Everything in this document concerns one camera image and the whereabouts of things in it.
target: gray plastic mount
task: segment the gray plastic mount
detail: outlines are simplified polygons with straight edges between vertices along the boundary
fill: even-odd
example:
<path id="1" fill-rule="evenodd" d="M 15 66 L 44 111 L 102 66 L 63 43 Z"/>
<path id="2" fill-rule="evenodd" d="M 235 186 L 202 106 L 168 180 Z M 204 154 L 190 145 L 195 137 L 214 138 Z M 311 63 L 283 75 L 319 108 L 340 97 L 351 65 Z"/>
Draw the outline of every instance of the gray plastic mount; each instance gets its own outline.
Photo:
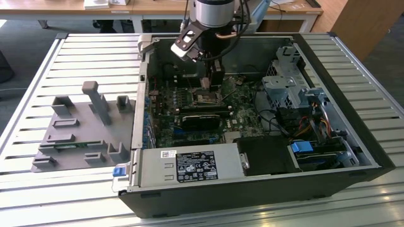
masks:
<path id="1" fill-rule="evenodd" d="M 130 160 L 135 100 L 119 96 L 107 102 L 98 83 L 87 81 L 83 92 L 91 103 L 55 98 L 55 114 L 47 129 L 32 172 L 115 166 Z"/>

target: motherboard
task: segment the motherboard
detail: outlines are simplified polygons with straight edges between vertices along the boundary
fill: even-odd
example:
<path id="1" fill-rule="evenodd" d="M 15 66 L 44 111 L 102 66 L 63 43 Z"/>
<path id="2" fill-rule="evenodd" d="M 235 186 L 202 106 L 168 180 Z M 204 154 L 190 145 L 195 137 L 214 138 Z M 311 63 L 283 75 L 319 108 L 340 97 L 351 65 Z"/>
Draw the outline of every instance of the motherboard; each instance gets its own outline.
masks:
<path id="1" fill-rule="evenodd" d="M 210 91 L 200 87 L 196 75 L 152 80 L 150 114 L 156 147 L 232 143 L 234 139 L 264 135 L 252 104 L 255 83 L 235 74 Z"/>

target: green circuit board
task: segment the green circuit board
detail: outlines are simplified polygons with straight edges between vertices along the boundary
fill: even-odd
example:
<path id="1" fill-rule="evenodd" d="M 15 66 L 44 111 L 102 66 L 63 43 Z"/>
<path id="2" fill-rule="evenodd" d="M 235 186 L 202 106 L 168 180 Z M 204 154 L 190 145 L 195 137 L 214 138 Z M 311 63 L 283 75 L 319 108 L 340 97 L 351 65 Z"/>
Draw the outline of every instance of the green circuit board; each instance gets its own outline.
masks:
<path id="1" fill-rule="evenodd" d="M 200 101 L 195 93 L 199 88 L 176 88 L 167 86 L 156 97 L 154 105 L 156 147 L 192 146 L 226 143 L 226 133 L 238 131 L 242 137 L 264 135 L 264 128 L 252 105 L 254 83 L 242 83 L 236 76 L 226 78 L 216 98 Z M 180 127 L 182 116 L 175 110 L 179 106 L 194 107 L 231 106 L 231 116 L 222 118 L 218 129 L 208 131 L 184 131 Z"/>

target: power supply label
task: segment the power supply label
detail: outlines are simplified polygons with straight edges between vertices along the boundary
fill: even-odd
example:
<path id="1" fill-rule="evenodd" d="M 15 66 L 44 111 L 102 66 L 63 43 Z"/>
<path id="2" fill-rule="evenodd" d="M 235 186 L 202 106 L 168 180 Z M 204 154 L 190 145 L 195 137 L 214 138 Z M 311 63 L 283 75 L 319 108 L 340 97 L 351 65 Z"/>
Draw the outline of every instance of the power supply label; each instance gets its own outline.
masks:
<path id="1" fill-rule="evenodd" d="M 214 151 L 176 154 L 180 183 L 219 179 Z"/>

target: wooden desk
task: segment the wooden desk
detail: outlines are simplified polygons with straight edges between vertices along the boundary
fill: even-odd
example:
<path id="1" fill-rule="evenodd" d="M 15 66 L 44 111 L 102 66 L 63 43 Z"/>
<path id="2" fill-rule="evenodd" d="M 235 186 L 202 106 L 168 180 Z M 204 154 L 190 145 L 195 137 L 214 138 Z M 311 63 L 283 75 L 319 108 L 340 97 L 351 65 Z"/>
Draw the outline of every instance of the wooden desk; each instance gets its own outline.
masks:
<path id="1" fill-rule="evenodd" d="M 142 15 L 184 15 L 186 2 L 186 0 L 135 0 L 132 12 Z M 286 15 L 323 13 L 322 8 L 311 7 L 306 0 L 296 0 L 291 4 L 280 5 L 280 7 L 287 11 Z M 280 15 L 280 11 L 268 8 L 267 14 Z"/>
<path id="2" fill-rule="evenodd" d="M 47 20 L 131 19 L 135 0 L 128 5 L 84 10 L 84 0 L 0 0 L 0 19 L 38 20 L 47 28 Z"/>
<path id="3" fill-rule="evenodd" d="M 144 19 L 183 19 L 186 2 L 186 0 L 135 0 L 132 9 L 135 31 L 142 30 L 140 21 Z M 318 15 L 323 13 L 322 8 L 311 7 L 306 0 L 283 4 L 280 8 L 286 11 L 283 20 L 302 20 L 300 32 L 310 32 Z M 268 8 L 264 20 L 279 20 L 280 16 L 278 9 Z"/>
<path id="4" fill-rule="evenodd" d="M 84 0 L 0 0 L 0 14 L 6 15 L 115 15 L 131 14 L 134 2 L 110 5 L 107 9 L 84 10 Z"/>
<path id="5" fill-rule="evenodd" d="M 84 10 L 83 0 L 0 0 L 0 19 L 131 19 L 136 33 L 143 32 L 144 19 L 183 19 L 186 2 L 180 0 L 131 0 L 127 6 L 111 5 L 108 9 Z M 283 20 L 303 20 L 300 31 L 310 32 L 320 8 L 306 0 L 282 5 Z M 264 20 L 279 20 L 280 11 L 268 8 Z"/>

